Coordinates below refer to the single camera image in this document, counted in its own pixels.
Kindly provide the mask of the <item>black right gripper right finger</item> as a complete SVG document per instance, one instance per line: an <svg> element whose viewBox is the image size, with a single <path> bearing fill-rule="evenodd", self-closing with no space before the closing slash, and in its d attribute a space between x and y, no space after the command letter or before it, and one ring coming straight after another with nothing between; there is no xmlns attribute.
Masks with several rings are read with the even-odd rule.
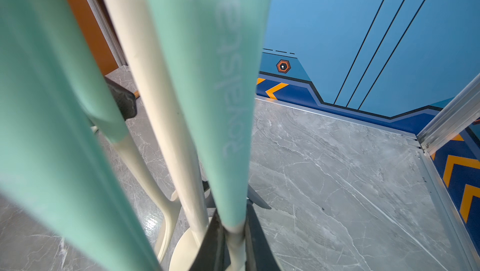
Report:
<svg viewBox="0 0 480 271"><path fill-rule="evenodd" d="M281 267L271 252L253 203L247 201L246 208L246 270L280 271Z"/></svg>

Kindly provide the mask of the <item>cream spatula mint handle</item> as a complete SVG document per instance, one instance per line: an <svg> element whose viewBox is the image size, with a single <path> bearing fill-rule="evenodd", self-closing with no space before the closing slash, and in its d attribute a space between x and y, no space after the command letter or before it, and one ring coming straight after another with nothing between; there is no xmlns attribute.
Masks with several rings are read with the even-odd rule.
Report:
<svg viewBox="0 0 480 271"><path fill-rule="evenodd" d="M167 198L149 171L125 124L110 87L91 54L67 0L1 0L1 8L11 14L10 32L22 44L39 42L32 49L46 50L66 77L82 111L113 146L132 175L164 215L154 247L162 262L170 245L181 204L176 194Z"/></svg>

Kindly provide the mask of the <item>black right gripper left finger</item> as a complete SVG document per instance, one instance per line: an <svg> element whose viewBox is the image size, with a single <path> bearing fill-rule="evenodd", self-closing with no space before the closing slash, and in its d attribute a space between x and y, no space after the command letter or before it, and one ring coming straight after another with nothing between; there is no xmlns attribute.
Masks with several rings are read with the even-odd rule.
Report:
<svg viewBox="0 0 480 271"><path fill-rule="evenodd" d="M190 271L224 271L226 265L226 234L218 211L214 212L206 235L197 253Z"/></svg>

